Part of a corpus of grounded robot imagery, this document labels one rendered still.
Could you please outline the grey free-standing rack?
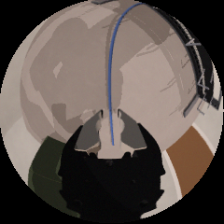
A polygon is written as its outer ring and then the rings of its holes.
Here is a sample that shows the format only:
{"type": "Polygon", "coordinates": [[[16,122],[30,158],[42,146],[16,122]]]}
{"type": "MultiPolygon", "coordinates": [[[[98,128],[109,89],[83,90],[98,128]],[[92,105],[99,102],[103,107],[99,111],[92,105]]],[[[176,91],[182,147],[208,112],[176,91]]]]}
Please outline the grey free-standing rack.
{"type": "MultiPolygon", "coordinates": [[[[150,7],[156,13],[158,13],[167,23],[174,29],[180,40],[182,41],[192,64],[195,82],[196,82],[196,94],[184,110],[184,118],[189,114],[191,109],[195,106],[198,99],[201,98],[202,101],[206,101],[209,106],[211,105],[217,111],[220,106],[222,90],[220,86],[220,93],[218,100],[213,97],[214,94],[214,71],[212,60],[207,53],[206,49],[199,41],[199,39],[193,34],[193,32],[187,28],[182,22],[177,20],[175,17],[166,13],[165,11],[145,4],[150,7]],[[153,9],[154,8],[154,9],[153,9]],[[186,45],[186,46],[185,46],[186,45]],[[211,79],[210,79],[211,78],[211,79]],[[200,82],[201,81],[201,82],[200,82]],[[205,85],[205,86],[204,86],[205,85]],[[201,87],[200,87],[201,86],[201,87]],[[207,86],[207,87],[206,87],[207,86]],[[205,97],[204,97],[205,96],[205,97]],[[211,100],[211,101],[210,101],[211,100]]],[[[209,108],[207,107],[207,109],[209,108]]]]}

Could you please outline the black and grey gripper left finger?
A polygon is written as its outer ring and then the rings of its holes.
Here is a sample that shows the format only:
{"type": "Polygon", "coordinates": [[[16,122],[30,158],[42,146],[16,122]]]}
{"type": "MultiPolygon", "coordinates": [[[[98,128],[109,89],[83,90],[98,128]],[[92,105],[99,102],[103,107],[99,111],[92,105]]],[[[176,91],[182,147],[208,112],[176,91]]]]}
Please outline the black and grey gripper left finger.
{"type": "Polygon", "coordinates": [[[101,140],[98,131],[101,128],[100,120],[102,118],[103,110],[101,109],[87,122],[80,125],[69,138],[63,148],[58,176],[63,176],[64,169],[72,161],[88,158],[91,152],[94,152],[98,158],[98,151],[101,149],[101,140]]]}

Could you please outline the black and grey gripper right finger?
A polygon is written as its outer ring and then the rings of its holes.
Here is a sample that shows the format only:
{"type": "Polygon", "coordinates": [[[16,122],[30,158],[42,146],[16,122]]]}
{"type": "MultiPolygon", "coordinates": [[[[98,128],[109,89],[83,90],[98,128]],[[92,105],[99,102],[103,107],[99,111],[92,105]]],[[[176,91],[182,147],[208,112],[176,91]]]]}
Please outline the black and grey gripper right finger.
{"type": "Polygon", "coordinates": [[[162,165],[161,150],[154,137],[121,109],[118,109],[120,119],[120,149],[131,152],[131,157],[143,158],[151,161],[159,170],[160,175],[165,175],[162,165]]]}

